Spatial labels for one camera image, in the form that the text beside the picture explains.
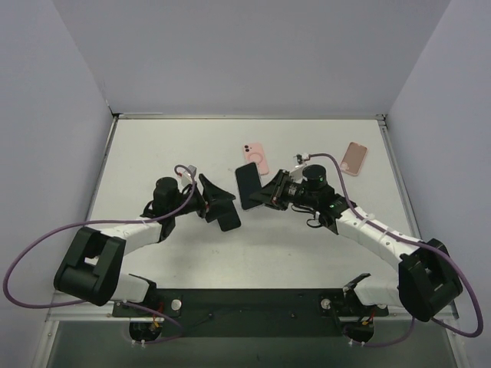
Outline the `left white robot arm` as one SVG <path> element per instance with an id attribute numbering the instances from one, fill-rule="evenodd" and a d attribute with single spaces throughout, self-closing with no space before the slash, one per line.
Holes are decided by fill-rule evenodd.
<path id="1" fill-rule="evenodd" d="M 208 223 L 218 222 L 224 232 L 241 225 L 233 204 L 236 197 L 204 175 L 199 175 L 199 181 L 200 189 L 190 174 L 180 181 L 160 178 L 152 200 L 134 223 L 80 228 L 54 276 L 54 288 L 97 306 L 126 301 L 140 315 L 153 313 L 157 308 L 156 283 L 122 273 L 124 256 L 166 240 L 182 215 L 195 213 Z"/>

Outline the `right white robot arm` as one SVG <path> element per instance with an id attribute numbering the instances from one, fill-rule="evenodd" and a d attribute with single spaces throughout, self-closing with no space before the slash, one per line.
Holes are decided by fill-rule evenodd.
<path id="1" fill-rule="evenodd" d="M 463 291 L 460 278 L 446 261 L 446 247 L 436 239 L 421 241 L 396 232 L 367 214 L 328 184 L 323 166 L 280 170 L 249 197 L 253 202 L 285 211 L 289 206 L 310 210 L 319 224 L 371 251 L 388 263 L 396 278 L 378 280 L 361 275 L 344 288 L 362 306 L 396 306 L 427 322 Z"/>

